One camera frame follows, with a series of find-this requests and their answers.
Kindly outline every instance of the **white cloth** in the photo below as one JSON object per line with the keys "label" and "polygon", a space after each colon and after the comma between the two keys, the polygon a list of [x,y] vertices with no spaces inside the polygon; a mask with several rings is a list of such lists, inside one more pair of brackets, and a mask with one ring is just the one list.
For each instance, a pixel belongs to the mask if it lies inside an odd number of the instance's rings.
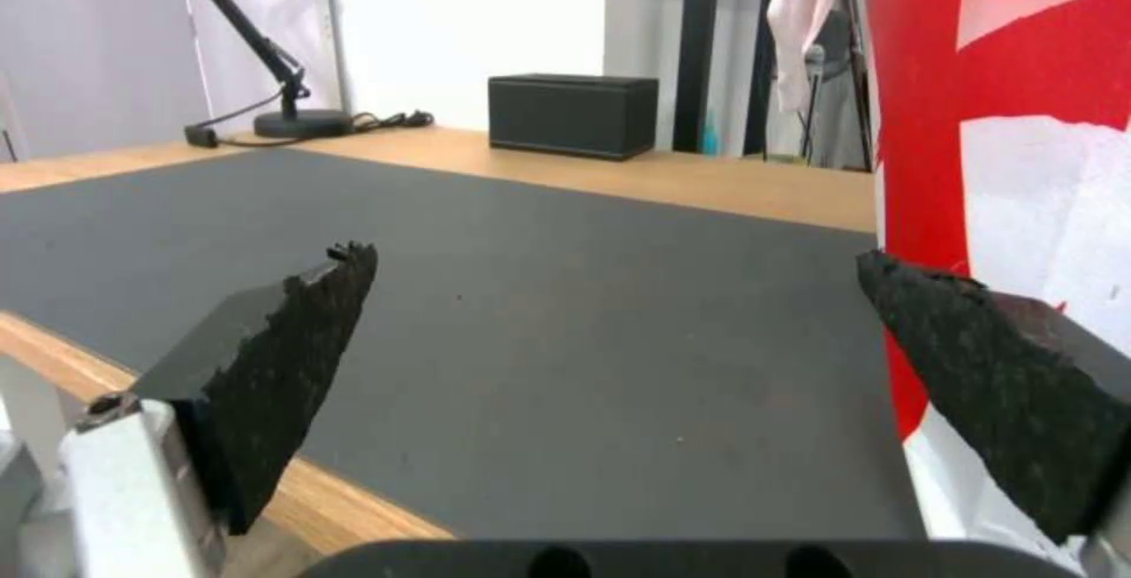
{"label": "white cloth", "polygon": [[805,51],[836,0],[770,0],[767,21],[777,43],[777,90],[782,111],[800,111],[809,100]]}

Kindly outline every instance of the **black lamp arm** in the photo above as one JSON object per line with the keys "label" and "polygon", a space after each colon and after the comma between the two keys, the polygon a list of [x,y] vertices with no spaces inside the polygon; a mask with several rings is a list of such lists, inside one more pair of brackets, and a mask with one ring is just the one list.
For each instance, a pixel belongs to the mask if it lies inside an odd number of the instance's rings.
{"label": "black lamp arm", "polygon": [[235,6],[234,1],[211,1],[216,3],[217,9],[226,17],[227,21],[235,27],[235,31],[248,43],[251,51],[258,55],[259,61],[264,62],[264,66],[271,71],[271,76],[275,76],[276,81],[283,86],[283,115],[287,119],[293,119],[296,114],[295,100],[307,98],[310,95],[310,90],[302,83],[305,75],[303,67],[291,54],[287,54],[282,48],[275,45],[275,42],[260,34],[257,27],[251,24],[248,15],[243,15],[243,10],[240,10],[240,7]]}

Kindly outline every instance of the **screw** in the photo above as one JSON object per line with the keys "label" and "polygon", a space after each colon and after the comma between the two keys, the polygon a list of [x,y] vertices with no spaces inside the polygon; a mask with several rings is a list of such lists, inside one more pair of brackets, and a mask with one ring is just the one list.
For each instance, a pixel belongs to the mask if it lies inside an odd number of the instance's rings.
{"label": "screw", "polygon": [[103,394],[86,407],[86,416],[75,424],[75,430],[83,433],[106,425],[121,417],[128,417],[141,409],[141,400],[137,394],[129,390]]}

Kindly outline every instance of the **red and white fabric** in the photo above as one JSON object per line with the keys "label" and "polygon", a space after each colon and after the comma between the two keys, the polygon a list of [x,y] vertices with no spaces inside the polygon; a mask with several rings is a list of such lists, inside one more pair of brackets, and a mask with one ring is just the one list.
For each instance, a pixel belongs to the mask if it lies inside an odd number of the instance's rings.
{"label": "red and white fabric", "polygon": [[[866,6],[880,244],[1048,301],[1131,354],[1131,0]],[[891,337],[887,348],[929,533],[1072,566],[930,407]]]}

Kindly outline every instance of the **black pole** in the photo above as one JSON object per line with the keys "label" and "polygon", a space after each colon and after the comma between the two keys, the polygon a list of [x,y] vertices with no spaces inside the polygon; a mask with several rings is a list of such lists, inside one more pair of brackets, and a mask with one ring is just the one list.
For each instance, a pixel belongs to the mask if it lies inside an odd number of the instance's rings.
{"label": "black pole", "polygon": [[675,126],[672,133],[672,147],[676,152],[699,152],[702,143],[717,3],[718,0],[683,0]]}
{"label": "black pole", "polygon": [[746,136],[742,154],[766,152],[766,118],[770,107],[770,87],[774,84],[774,34],[766,21],[770,0],[758,3],[758,38],[754,42],[754,68],[750,76],[750,103],[746,104]]}

